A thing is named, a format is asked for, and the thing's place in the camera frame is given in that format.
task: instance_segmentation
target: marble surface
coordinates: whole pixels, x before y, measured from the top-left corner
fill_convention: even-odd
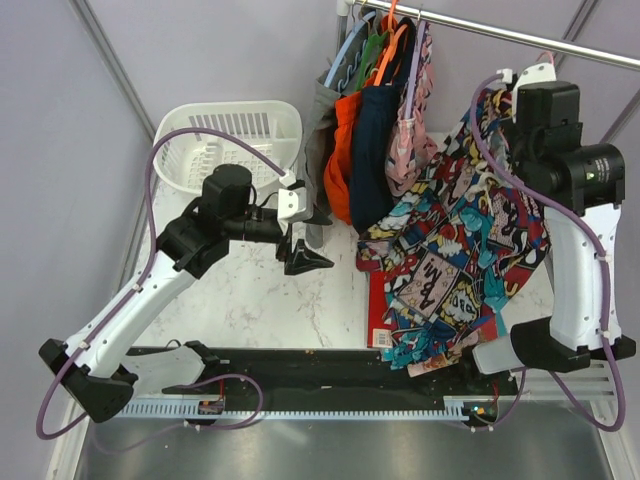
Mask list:
[[[161,182],[154,201],[158,231],[191,198]],[[209,347],[364,348],[368,287],[354,264],[356,234],[337,221],[326,228],[325,238],[320,252],[335,267],[295,277],[284,275],[275,246],[232,242],[229,255],[174,299],[136,345],[166,345],[175,338]],[[148,249],[147,231],[139,263]],[[549,315],[552,307],[542,266],[502,313],[510,328]]]

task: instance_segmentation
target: blue hanger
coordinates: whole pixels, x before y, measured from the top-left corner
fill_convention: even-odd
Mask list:
[[[331,69],[329,70],[329,73],[327,74],[327,78],[324,81],[325,87],[331,88],[333,79],[335,78],[336,73],[338,72],[338,68],[340,68],[340,65],[342,64],[344,57],[347,55],[347,50],[349,49],[349,46],[353,43],[353,40],[356,38],[356,35],[360,32],[360,30],[366,27],[369,20],[372,20],[375,16],[376,16],[376,12],[368,13],[367,15],[364,16],[362,20],[359,20],[358,23],[354,25],[353,29],[351,30],[351,33],[342,44],[342,47],[338,52],[338,56],[336,56],[336,59],[333,61],[333,65],[331,65]],[[346,78],[341,79],[338,82],[338,87],[337,87],[338,92],[342,93],[342,91],[345,88],[347,88],[347,84],[349,83],[349,80],[351,79],[355,71],[358,69],[358,65],[360,64],[360,59],[362,58],[362,50],[364,50],[364,47],[366,46],[366,44],[367,44],[367,41],[365,40],[362,44],[362,48],[360,49],[360,51],[356,53],[354,65],[349,65],[347,67]]]

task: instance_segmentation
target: green hanger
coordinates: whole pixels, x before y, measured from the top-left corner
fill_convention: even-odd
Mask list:
[[[371,35],[369,35],[369,38],[367,38],[367,45],[364,47],[364,52],[362,52],[362,60],[360,61],[360,72],[358,73],[358,83],[356,84],[356,91],[362,90],[362,87],[364,87],[364,82],[366,82],[367,78],[369,78],[369,75],[371,75],[371,71],[376,66],[376,62],[378,61],[378,57],[382,53],[384,42],[387,40],[388,35],[389,31],[385,30],[382,35],[372,33]]]

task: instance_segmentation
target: clothing rail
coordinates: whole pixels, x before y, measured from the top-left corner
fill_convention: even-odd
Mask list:
[[[367,7],[386,11],[389,11],[389,9],[391,8],[391,3],[382,2],[379,0],[337,0],[337,2],[338,15],[341,15],[341,10],[343,10],[342,8],[340,8],[342,3],[347,5],[366,5]],[[397,13],[398,15],[404,15],[406,17],[429,20],[431,23],[437,25],[444,25],[446,27],[456,28],[458,30],[478,33],[487,37],[499,38],[508,42],[519,43],[521,45],[528,45],[530,47],[537,47],[544,50],[550,50],[552,52],[564,53],[566,55],[584,58],[586,60],[592,60],[594,62],[614,65],[616,67],[627,68],[629,70],[640,71],[640,59],[638,58],[626,57],[624,55],[613,52],[606,52],[603,50],[583,47],[581,45],[576,45],[575,43],[568,43],[560,40],[553,40],[551,38],[538,37],[536,35],[531,35],[528,33],[508,30],[501,27],[494,27],[492,25],[487,25],[484,23],[472,22],[470,20],[452,17],[449,15],[442,15],[440,13],[434,13],[427,10],[406,7],[404,5],[396,5],[395,13]]]

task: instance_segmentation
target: comic print fabric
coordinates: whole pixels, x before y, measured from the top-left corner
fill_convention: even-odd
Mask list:
[[[511,116],[510,94],[485,91],[474,114],[492,154],[507,164],[499,122]],[[496,338],[496,313],[548,248],[542,209],[493,175],[467,112],[391,213],[360,237],[359,268],[386,272],[392,368],[425,373]]]

